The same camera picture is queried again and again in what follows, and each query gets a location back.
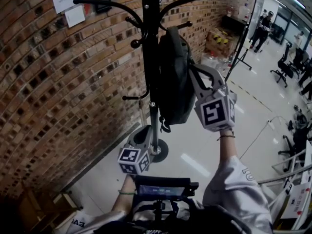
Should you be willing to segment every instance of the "black strap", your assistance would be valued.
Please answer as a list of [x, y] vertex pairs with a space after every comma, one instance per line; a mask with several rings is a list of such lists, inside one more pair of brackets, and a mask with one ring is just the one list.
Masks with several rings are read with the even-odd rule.
[[171, 133], [170, 126], [164, 120], [165, 118], [163, 116], [159, 117], [159, 121], [161, 122], [160, 132], [162, 133], [162, 130], [164, 130], [166, 133]]

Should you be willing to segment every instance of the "rack pole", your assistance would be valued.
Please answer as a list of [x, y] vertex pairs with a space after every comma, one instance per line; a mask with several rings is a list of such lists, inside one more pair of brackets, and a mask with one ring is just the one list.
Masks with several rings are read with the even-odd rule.
[[142, 44], [145, 79], [150, 86], [150, 116], [153, 130], [153, 151], [158, 149], [158, 98], [159, 83], [159, 54], [158, 54], [158, 27], [159, 27], [159, 0], [142, 0], [143, 25], [148, 35]]

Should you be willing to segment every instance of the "device screen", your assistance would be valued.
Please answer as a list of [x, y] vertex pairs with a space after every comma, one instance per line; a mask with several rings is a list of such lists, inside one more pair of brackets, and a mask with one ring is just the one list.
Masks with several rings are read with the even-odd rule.
[[163, 187], [140, 185], [139, 195], [181, 196], [185, 187]]

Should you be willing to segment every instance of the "cardboard box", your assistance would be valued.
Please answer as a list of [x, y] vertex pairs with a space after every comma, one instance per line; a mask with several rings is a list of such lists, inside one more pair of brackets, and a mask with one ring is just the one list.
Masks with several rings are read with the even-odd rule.
[[222, 29], [212, 29], [208, 32], [205, 52], [214, 52], [215, 56], [228, 58], [235, 50], [238, 36], [231, 36]]

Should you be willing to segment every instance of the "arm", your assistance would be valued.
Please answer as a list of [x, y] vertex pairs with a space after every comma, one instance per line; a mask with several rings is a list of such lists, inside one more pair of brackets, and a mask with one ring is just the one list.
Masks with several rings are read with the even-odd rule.
[[222, 136], [233, 136], [233, 133], [230, 130], [220, 131], [220, 163], [228, 160], [232, 156], [237, 156], [234, 138]]
[[220, 136], [220, 163], [205, 190], [203, 205], [220, 205], [246, 224], [270, 233], [268, 202], [249, 169], [238, 159], [232, 131], [220, 131]]
[[136, 189], [135, 183], [133, 182], [132, 178], [129, 175], [127, 175], [123, 182], [120, 192], [130, 194], [119, 194], [112, 208], [112, 212], [125, 211], [126, 214], [129, 214], [132, 208], [132, 200], [133, 200], [132, 193], [135, 192], [135, 189]]

